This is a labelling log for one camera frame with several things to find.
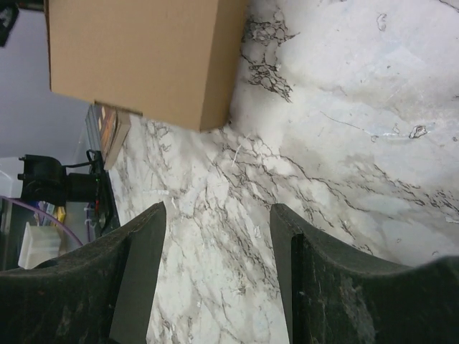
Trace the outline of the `cardboard box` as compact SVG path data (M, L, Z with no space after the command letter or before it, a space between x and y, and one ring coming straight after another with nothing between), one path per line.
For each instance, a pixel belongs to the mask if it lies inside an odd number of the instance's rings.
M46 1L51 91L206 131L227 123L246 1Z

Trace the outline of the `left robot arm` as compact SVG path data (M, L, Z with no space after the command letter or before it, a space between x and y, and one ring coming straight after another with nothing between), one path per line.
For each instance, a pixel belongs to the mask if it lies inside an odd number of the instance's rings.
M43 143L65 142L71 130L66 117L56 110L47 115L49 106L42 97L33 100L30 91L19 99L17 92L7 90L5 65L1 66L1 73L1 144L28 143L31 148L40 149ZM18 106L4 108L15 100L20 101ZM53 157L2 151L1 195L28 204L93 204L95 215L104 221L100 233L106 234L119 224L110 179L100 151L89 149L86 156L82 165L89 167L89 173L77 173L76 165L63 165Z

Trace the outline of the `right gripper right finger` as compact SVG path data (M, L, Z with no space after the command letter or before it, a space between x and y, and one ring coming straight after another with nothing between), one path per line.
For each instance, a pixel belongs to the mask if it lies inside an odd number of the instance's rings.
M458 258L408 267L364 253L284 204L270 209L291 343L456 343Z

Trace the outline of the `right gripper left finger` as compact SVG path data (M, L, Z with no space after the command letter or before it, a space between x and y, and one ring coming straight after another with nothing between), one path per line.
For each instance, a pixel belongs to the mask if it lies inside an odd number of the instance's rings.
M145 343L165 233L157 203L68 254L1 272L1 342Z

